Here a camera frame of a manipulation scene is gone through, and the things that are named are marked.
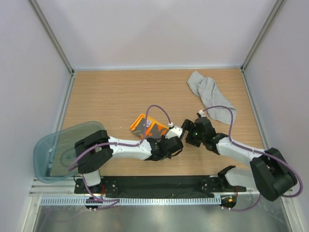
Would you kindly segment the orange grey patterned towel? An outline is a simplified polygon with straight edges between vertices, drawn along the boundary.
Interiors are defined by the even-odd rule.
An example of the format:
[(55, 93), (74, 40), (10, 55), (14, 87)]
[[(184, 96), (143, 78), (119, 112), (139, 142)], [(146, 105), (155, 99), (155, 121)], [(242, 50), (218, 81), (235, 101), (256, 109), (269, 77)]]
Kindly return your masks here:
[(131, 124), (130, 130), (140, 138), (145, 137), (157, 139), (161, 136), (165, 136), (169, 131), (167, 126), (164, 126), (150, 116), (145, 120), (145, 114), (140, 114), (137, 117), (137, 119)]

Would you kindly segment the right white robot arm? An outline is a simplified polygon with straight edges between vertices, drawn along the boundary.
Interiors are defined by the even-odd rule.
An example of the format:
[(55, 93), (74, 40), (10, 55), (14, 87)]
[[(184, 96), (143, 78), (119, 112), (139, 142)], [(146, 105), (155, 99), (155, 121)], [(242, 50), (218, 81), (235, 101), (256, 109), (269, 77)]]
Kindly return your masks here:
[(237, 143), (227, 134), (217, 133), (205, 116), (195, 121), (186, 119), (182, 129), (188, 132), (187, 143), (196, 147), (204, 145), (208, 151), (228, 156), (249, 167), (247, 170), (237, 167), (221, 170), (223, 176), (218, 178), (217, 185), (222, 191), (229, 191), (234, 186), (256, 189), (273, 202), (298, 183), (296, 175), (275, 148), (263, 150)]

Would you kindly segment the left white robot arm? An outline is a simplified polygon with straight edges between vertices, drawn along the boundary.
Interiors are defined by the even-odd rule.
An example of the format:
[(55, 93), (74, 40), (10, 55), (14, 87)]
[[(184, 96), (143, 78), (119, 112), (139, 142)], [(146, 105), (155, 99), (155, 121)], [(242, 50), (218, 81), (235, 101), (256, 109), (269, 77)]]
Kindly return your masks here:
[(85, 187), (91, 193), (102, 189), (99, 169), (110, 159), (138, 159), (159, 161), (178, 155), (182, 149), (183, 130), (173, 127), (160, 138), (143, 141), (121, 140), (111, 137), (106, 130), (99, 130), (75, 143), (76, 160), (69, 171), (77, 167), (84, 177)]

